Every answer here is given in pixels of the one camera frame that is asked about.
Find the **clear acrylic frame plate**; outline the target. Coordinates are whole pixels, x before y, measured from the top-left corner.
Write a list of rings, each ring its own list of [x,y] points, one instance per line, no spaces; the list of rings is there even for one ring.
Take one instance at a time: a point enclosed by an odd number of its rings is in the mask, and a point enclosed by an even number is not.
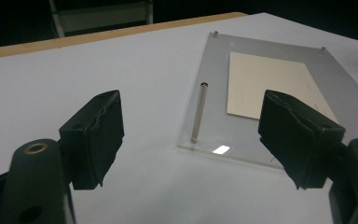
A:
[[[281,167],[259,140],[259,119],[227,112],[231,51],[305,64],[335,114],[337,124],[345,129],[342,141],[349,143],[358,138],[358,83],[328,50],[325,53],[319,50],[233,35],[213,37],[209,34],[178,141],[179,147],[271,168]],[[198,142],[193,144],[190,138],[202,82],[208,84],[208,90]]]

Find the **metal standoff rod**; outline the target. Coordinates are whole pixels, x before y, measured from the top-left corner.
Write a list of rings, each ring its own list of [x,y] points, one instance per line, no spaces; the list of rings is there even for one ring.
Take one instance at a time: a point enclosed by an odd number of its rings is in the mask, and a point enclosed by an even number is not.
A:
[[[198,136],[199,136],[199,132],[200,132],[200,124],[201,124],[201,119],[202,119],[203,108],[205,105],[207,90],[208,90],[208,84],[206,82],[202,82],[200,84],[200,92],[199,92],[199,97],[198,97],[198,101],[197,101],[197,107],[196,107],[196,113],[195,113],[195,118],[194,118],[194,122],[193,122],[192,134],[191,134],[191,138],[190,138],[190,142],[193,144],[198,142]]]

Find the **cream paper card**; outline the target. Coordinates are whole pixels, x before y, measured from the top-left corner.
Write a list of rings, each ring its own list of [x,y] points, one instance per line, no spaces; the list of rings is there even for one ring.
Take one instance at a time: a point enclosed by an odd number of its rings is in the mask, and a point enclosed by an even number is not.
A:
[[[337,122],[305,64],[231,51],[228,68],[228,114],[259,119],[266,90],[294,96]]]

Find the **metal stand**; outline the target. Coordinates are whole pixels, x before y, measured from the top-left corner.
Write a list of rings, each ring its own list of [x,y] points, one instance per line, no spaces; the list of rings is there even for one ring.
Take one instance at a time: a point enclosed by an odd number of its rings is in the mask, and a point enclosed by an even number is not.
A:
[[[48,0],[58,37],[153,22],[153,0]]]

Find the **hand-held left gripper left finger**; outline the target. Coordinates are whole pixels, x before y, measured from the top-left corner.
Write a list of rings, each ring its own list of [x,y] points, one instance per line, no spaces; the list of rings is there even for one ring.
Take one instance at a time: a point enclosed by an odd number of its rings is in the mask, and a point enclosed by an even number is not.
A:
[[[59,133],[74,189],[101,186],[123,142],[120,92],[94,96],[61,126]]]

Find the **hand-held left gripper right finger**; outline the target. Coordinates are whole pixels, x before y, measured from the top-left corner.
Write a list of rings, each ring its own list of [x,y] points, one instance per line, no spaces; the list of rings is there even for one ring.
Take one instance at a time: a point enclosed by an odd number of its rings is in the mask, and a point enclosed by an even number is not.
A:
[[[258,133],[297,188],[320,189],[327,178],[326,160],[345,129],[296,97],[267,90]]]

